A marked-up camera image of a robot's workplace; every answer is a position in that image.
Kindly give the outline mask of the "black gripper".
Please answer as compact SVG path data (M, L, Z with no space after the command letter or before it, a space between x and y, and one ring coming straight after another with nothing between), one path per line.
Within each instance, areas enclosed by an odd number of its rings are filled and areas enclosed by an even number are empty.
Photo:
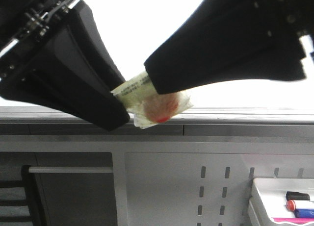
M0 61L0 95L114 130L130 119L112 94L124 78L84 1L50 26L44 36L34 34L22 40L47 22L46 15L74 1L0 0L0 55L5 55Z

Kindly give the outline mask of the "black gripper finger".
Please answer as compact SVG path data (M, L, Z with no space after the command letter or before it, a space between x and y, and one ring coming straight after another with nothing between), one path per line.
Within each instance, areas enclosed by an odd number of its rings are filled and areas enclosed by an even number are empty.
M305 78L307 0L203 0L144 67L159 94L210 83Z

